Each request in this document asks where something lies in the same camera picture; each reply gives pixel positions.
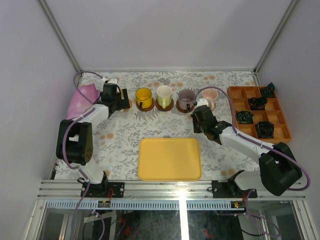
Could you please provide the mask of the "yellow glass mug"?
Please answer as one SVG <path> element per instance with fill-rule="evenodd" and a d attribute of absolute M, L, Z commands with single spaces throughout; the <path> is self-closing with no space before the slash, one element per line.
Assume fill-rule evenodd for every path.
<path fill-rule="evenodd" d="M 152 91 L 149 88 L 140 88 L 135 93 L 136 103 L 142 109 L 152 105 Z"/>

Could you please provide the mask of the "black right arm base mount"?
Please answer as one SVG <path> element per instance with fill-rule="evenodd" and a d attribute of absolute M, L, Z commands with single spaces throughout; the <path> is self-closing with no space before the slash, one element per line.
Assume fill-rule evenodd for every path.
<path fill-rule="evenodd" d="M 246 197 L 248 190 L 241 190 L 234 182 L 212 180 L 213 197 L 217 199 L 235 199 Z"/>

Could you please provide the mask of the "purple mug black handle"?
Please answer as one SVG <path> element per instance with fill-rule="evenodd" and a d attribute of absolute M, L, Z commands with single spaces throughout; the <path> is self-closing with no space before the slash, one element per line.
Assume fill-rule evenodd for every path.
<path fill-rule="evenodd" d="M 183 111 L 191 111 L 194 107 L 195 93 L 190 89 L 183 89 L 178 93 L 178 106 Z"/>

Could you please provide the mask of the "pink ceramic mug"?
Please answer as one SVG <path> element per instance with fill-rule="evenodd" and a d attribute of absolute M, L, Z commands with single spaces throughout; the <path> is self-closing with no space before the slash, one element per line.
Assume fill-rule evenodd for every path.
<path fill-rule="evenodd" d="M 207 88 L 201 92 L 203 98 L 208 101 L 210 109 L 215 109 L 216 100 L 218 99 L 218 91 L 215 88 Z"/>

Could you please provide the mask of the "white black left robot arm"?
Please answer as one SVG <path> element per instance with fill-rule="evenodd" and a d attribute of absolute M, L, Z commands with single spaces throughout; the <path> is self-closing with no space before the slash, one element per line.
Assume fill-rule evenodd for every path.
<path fill-rule="evenodd" d="M 80 115 L 60 122 L 56 145 L 56 157 L 72 170 L 78 170 L 84 180 L 92 185 L 98 197 L 105 197 L 110 190 L 104 171 L 93 158 L 93 129 L 116 111 L 128 109 L 128 90 L 116 83 L 107 82 L 97 100 Z"/>

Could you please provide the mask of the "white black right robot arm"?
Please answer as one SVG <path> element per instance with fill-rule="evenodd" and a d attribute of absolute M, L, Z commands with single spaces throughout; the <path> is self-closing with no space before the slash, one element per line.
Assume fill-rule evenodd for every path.
<path fill-rule="evenodd" d="M 245 191 L 265 190 L 275 196 L 281 196 L 291 190 L 303 173 L 289 146 L 283 142 L 272 144 L 236 131 L 226 121 L 217 121 L 211 109 L 206 105 L 198 106 L 192 113 L 193 130 L 203 133 L 208 140 L 232 148 L 256 161 L 258 170 L 240 170 L 228 180 L 228 192 L 240 197 Z"/>

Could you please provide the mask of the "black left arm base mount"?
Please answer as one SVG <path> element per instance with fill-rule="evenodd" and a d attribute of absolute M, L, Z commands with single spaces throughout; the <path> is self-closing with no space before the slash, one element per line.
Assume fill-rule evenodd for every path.
<path fill-rule="evenodd" d="M 85 198 L 123 198 L 125 191 L 124 182 L 109 182 L 105 176 L 101 183 L 91 183 L 88 191 L 85 194 L 88 183 L 84 178 L 79 177 L 77 182 L 82 184 L 80 196 Z"/>

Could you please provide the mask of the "white mug green handle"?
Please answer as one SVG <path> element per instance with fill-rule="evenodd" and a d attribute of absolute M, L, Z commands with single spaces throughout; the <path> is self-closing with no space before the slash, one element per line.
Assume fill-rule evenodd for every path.
<path fill-rule="evenodd" d="M 172 102 L 172 89 L 169 86 L 163 85 L 157 88 L 157 103 L 162 109 L 165 109 L 170 106 Z"/>

